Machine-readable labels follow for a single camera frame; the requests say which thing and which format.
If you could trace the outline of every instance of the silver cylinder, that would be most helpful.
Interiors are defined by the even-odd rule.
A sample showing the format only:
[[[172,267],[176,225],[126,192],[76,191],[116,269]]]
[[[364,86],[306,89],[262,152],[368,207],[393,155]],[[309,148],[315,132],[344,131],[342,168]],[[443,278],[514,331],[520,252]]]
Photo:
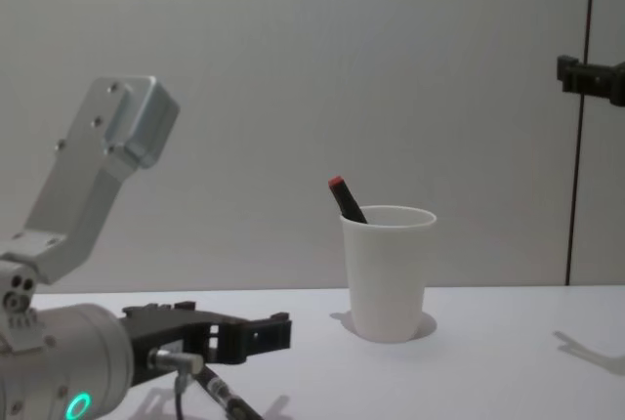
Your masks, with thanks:
[[[124,399],[133,377],[130,340],[95,305],[43,311],[43,349],[0,355],[0,414],[7,420],[91,420]]]

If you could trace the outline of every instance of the white paper cup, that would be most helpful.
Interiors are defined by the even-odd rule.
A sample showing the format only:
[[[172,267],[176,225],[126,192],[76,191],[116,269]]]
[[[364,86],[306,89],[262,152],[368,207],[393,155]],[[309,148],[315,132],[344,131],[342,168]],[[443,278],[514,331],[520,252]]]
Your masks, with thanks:
[[[362,212],[367,224],[341,217],[354,328],[372,342],[406,342],[421,320],[437,217],[387,205]]]

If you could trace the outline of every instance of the table surface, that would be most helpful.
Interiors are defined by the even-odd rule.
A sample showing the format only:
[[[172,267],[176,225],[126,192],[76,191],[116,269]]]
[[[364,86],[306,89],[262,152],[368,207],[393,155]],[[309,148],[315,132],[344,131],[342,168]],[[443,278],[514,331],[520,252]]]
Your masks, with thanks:
[[[398,345],[349,330],[347,290],[40,295],[35,305],[121,314],[183,300],[246,318],[291,314],[292,349],[213,366],[266,420],[625,416],[625,286],[429,288],[421,337]],[[173,381],[133,388],[105,419],[175,420]],[[225,418],[196,386],[184,409],[186,420]]]

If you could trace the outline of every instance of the cup rim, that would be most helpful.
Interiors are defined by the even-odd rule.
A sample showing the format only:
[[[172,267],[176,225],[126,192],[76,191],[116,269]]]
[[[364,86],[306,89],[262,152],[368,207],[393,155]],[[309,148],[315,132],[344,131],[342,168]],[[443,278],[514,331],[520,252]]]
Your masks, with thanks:
[[[352,220],[348,220],[347,218],[345,218],[343,215],[341,215],[341,221],[344,224],[349,224],[350,226],[356,227],[356,228],[363,228],[363,229],[367,229],[367,230],[415,230],[415,229],[419,229],[419,228],[426,228],[426,227],[430,227],[432,226],[434,223],[437,222],[437,216],[428,211],[428,210],[424,210],[422,208],[416,208],[416,207],[406,207],[403,205],[366,205],[364,207],[360,207],[360,210],[373,210],[376,208],[387,208],[387,209],[393,209],[393,210],[409,210],[411,212],[420,212],[420,213],[424,213],[426,215],[428,215],[428,217],[430,218],[427,222],[425,223],[419,223],[419,224],[415,224],[415,225],[372,225],[370,223],[360,223],[360,222],[355,222]]]

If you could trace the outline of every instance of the gray wall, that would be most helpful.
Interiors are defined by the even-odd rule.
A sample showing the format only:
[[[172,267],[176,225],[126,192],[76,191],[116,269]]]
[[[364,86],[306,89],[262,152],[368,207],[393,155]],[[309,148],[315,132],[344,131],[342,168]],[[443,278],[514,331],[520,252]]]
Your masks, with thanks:
[[[594,0],[589,63],[625,62],[623,0]],[[586,99],[571,282],[625,283],[625,109]]]
[[[0,233],[91,81],[183,113],[60,291],[345,285],[327,179],[439,216],[433,285],[564,281],[586,0],[0,0]]]

